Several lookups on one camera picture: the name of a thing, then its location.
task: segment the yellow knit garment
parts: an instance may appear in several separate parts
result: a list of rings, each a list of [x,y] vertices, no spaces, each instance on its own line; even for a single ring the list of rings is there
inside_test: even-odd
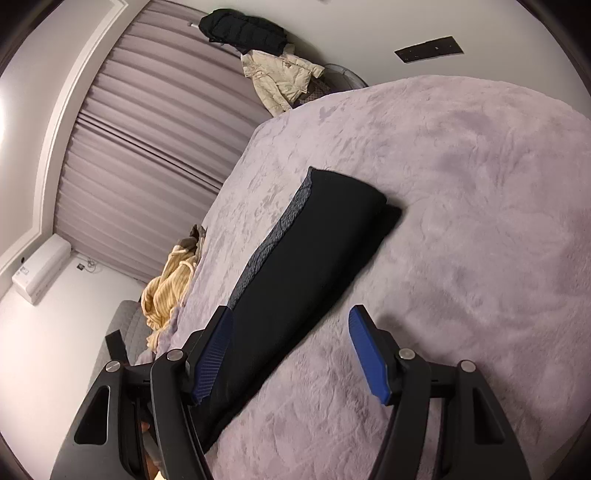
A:
[[[158,337],[168,326],[170,316],[187,291],[195,266],[201,259],[201,248],[193,253],[176,245],[168,256],[162,275],[154,278],[142,292],[142,310],[148,326],[153,330],[148,347],[155,352]]]

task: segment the metal bolt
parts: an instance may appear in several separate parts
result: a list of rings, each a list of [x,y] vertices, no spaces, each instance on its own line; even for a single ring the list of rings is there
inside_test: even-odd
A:
[[[410,348],[401,348],[398,351],[398,355],[402,360],[412,360],[415,357],[414,350],[411,350]]]
[[[467,372],[469,374],[476,371],[476,365],[474,364],[474,362],[471,362],[469,360],[462,360],[460,363],[460,368],[464,370],[464,372]]]
[[[184,353],[181,349],[177,348],[175,350],[171,350],[166,354],[166,358],[168,358],[171,362],[176,362],[183,357]]]
[[[121,364],[117,360],[111,360],[108,364],[105,365],[105,370],[107,370],[110,374],[116,372],[121,367]]]

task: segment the wall-mounted air conditioner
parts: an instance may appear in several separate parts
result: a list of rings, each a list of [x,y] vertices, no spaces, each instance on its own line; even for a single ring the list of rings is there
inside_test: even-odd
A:
[[[54,233],[12,276],[16,291],[35,305],[71,253],[70,242]]]

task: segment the lavender blanket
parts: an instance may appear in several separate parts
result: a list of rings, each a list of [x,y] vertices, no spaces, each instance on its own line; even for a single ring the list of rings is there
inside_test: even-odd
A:
[[[268,121],[206,216],[204,256],[160,354],[228,301],[308,166],[368,182],[405,214],[222,433],[207,456],[215,478],[367,478],[389,409],[349,339],[357,303],[427,360],[474,360],[534,478],[546,478],[591,411],[591,122],[526,88],[443,76],[330,95]],[[431,410],[435,419],[435,401]]]

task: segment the gray curtain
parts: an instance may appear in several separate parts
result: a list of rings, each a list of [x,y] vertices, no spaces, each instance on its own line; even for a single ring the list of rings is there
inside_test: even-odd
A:
[[[147,5],[96,76],[64,159],[55,232],[144,281],[202,221],[271,117],[238,52],[190,26],[203,15]]]

